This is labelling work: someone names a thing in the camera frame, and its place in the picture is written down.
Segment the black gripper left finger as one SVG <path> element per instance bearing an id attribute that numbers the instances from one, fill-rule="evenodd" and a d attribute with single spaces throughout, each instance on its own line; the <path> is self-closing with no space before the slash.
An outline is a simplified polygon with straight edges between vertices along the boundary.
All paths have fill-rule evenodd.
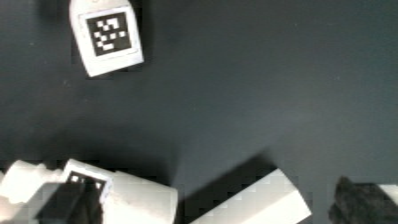
<path id="1" fill-rule="evenodd" d="M 36 220 L 39 224 L 101 224 L 100 190 L 92 181 L 60 184 Z"/>

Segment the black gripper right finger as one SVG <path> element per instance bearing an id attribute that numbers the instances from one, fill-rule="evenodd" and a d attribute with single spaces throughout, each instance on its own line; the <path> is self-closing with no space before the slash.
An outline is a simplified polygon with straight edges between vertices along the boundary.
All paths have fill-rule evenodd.
<path id="1" fill-rule="evenodd" d="M 339 177 L 329 220 L 331 224 L 398 224 L 398 204 L 375 183 Z"/>

